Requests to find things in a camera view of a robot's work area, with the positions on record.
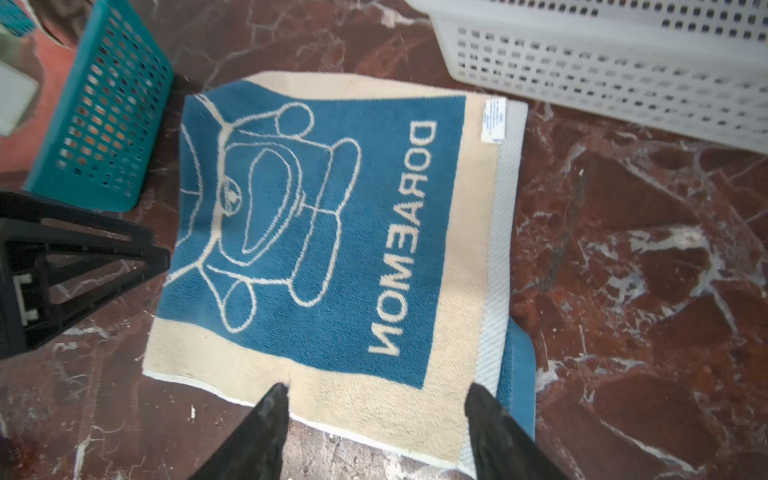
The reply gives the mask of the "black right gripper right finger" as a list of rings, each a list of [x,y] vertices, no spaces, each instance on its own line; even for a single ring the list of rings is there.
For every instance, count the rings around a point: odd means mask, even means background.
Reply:
[[[464,412],[477,479],[567,479],[484,386],[471,384]]]

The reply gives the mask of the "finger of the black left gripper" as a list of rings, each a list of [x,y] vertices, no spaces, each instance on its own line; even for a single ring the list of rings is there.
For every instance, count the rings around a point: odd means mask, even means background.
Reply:
[[[117,261],[139,267],[62,303],[53,302],[51,287]],[[2,191],[2,358],[42,347],[169,266],[169,251],[155,245],[148,227]]]

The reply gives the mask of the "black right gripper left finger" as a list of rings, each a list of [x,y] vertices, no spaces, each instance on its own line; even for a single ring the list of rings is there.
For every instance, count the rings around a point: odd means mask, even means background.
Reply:
[[[190,479],[279,479],[289,427],[289,388],[275,383]]]

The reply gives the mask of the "blue cream Doraemon towel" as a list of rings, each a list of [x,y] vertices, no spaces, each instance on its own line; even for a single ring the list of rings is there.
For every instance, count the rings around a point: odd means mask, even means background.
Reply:
[[[475,471],[496,391],[528,107],[355,74],[262,72],[187,97],[178,238],[145,375]]]

